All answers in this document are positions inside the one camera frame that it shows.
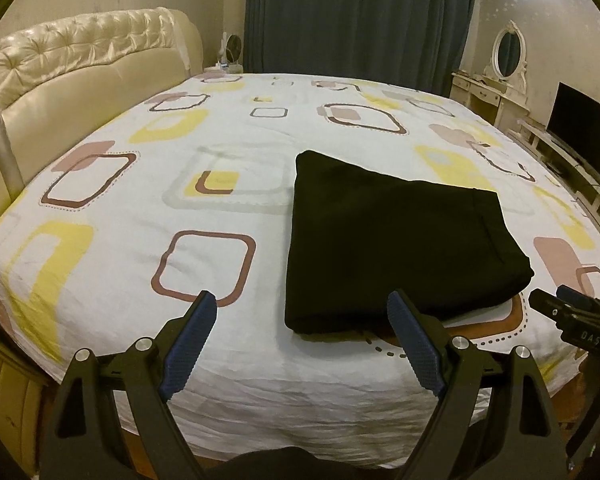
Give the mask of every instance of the television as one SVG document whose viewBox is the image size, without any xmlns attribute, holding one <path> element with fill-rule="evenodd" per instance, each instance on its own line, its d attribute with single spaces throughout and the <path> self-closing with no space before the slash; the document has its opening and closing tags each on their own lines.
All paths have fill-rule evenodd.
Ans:
<svg viewBox="0 0 600 480">
<path fill-rule="evenodd" d="M 547 130 L 600 180 L 600 103 L 560 83 Z"/>
</svg>

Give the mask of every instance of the metal screw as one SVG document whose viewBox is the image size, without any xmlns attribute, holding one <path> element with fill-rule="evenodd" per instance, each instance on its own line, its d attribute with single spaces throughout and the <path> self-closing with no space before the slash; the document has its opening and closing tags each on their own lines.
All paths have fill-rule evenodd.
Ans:
<svg viewBox="0 0 600 480">
<path fill-rule="evenodd" d="M 518 354 L 523 359 L 526 359 L 531 355 L 531 352 L 526 346 L 516 346 L 516 354 Z"/>
<path fill-rule="evenodd" d="M 153 343 L 154 342 L 151 341 L 148 337 L 143 337 L 142 339 L 138 339 L 138 341 L 136 341 L 136 350 L 144 352 L 145 350 L 148 350 L 149 348 L 151 348 L 151 345 Z"/>
<path fill-rule="evenodd" d="M 83 348 L 81 350 L 78 350 L 75 353 L 75 360 L 76 361 L 86 361 L 90 355 L 91 355 L 91 352 L 89 352 L 88 349 Z"/>
<path fill-rule="evenodd" d="M 451 344 L 458 350 L 466 350 L 469 348 L 469 340 L 461 335 L 457 335 L 455 338 L 453 338 L 451 340 Z"/>
</svg>

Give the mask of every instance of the ornate white mirror frame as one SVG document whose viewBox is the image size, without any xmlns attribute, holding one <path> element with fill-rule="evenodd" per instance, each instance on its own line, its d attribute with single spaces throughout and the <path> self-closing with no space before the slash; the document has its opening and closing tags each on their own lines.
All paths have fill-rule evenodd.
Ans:
<svg viewBox="0 0 600 480">
<path fill-rule="evenodd" d="M 520 40 L 520 61 L 516 69 L 509 76 L 503 76 L 498 67 L 498 51 L 500 49 L 500 42 L 505 34 L 516 34 Z M 510 21 L 507 23 L 507 26 L 496 36 L 491 53 L 491 63 L 485 67 L 483 73 L 485 76 L 506 82 L 508 87 L 526 97 L 526 43 L 525 37 L 515 22 Z"/>
</svg>

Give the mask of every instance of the cream leather headboard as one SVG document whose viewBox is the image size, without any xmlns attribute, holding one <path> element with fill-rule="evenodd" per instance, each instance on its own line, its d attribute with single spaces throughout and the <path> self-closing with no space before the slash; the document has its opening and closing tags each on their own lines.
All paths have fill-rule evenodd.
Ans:
<svg viewBox="0 0 600 480">
<path fill-rule="evenodd" d="M 202 59 L 197 28 L 161 7 L 81 14 L 1 38 L 0 214 L 45 166 L 201 73 Z"/>
</svg>

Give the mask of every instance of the black folded garment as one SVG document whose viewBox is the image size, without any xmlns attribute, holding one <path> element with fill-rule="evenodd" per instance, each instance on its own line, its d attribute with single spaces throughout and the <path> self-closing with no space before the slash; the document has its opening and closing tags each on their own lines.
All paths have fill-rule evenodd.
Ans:
<svg viewBox="0 0 600 480">
<path fill-rule="evenodd" d="M 534 275 L 492 191 L 407 181 L 316 152 L 296 158 L 285 324 L 298 333 L 387 327 L 403 289 L 448 319 L 509 300 Z"/>
</svg>

